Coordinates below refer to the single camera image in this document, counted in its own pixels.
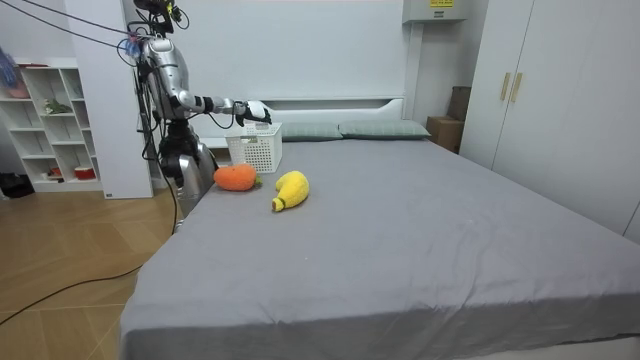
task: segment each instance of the wooden floor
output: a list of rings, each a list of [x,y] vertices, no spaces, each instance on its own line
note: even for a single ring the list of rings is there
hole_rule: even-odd
[[[104,200],[101,192],[0,200],[0,321],[63,286],[126,272],[169,237],[168,191]],[[116,360],[118,319],[135,273],[64,291],[0,326],[0,359]]]

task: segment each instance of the shelving unit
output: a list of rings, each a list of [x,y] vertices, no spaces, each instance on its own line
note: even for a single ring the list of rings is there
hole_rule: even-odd
[[[33,187],[38,192],[99,191],[100,171],[78,69],[23,68],[30,98],[11,98],[0,90],[0,121],[9,133]],[[47,114],[45,101],[56,99],[71,108]],[[90,167],[96,178],[79,180],[76,167]],[[46,174],[59,168],[63,181]]]

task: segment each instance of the plastic basket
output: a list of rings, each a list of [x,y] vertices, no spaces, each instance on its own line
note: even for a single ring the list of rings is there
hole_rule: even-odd
[[[258,173],[274,173],[282,159],[280,123],[246,124],[226,133],[231,161],[251,164]]]

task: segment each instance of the white wardrobe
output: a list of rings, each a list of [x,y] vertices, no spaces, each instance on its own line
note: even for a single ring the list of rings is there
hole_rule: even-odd
[[[640,0],[491,0],[460,155],[640,243]]]

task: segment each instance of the black bag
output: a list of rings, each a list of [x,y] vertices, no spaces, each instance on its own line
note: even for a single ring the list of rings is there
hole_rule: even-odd
[[[34,193],[29,177],[27,177],[27,175],[16,175],[14,173],[0,173],[0,188],[6,196],[12,199]]]

